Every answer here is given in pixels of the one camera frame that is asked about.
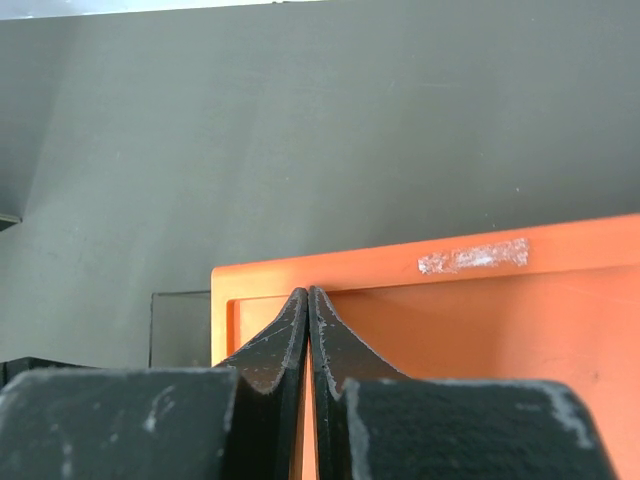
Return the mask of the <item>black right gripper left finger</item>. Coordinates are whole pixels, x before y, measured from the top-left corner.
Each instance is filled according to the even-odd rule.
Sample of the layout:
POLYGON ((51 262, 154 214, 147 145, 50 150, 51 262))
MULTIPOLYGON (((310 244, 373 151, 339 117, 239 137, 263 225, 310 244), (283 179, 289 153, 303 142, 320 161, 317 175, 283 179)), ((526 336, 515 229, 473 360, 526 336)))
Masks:
POLYGON ((308 294, 212 367, 1 369, 5 479, 296 479, 308 294))

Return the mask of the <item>clear plastic drawer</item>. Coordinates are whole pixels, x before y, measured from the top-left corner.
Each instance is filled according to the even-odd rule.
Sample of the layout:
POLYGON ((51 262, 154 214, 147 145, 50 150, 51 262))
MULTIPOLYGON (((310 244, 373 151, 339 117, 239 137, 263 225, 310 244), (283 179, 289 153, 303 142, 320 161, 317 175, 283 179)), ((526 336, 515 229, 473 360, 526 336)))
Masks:
POLYGON ((154 292, 151 295, 151 368, 211 366, 211 292, 154 292))

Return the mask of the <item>orange drawer cabinet box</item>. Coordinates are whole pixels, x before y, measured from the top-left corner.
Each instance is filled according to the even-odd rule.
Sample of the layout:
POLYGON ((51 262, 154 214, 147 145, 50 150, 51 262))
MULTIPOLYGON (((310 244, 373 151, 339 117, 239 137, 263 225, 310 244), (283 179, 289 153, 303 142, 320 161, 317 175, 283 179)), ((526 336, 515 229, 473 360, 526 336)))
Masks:
POLYGON ((412 377, 566 384, 618 476, 638 477, 637 215, 216 267, 213 361, 270 323, 293 289, 314 285, 412 377))

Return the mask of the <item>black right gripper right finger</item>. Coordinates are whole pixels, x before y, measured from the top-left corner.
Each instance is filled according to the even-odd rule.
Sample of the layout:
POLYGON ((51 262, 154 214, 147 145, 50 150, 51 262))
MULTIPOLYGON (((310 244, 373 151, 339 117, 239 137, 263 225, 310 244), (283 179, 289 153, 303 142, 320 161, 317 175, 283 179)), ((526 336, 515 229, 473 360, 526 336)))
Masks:
POLYGON ((565 385, 417 380, 309 291, 322 479, 612 479, 591 416, 565 385))

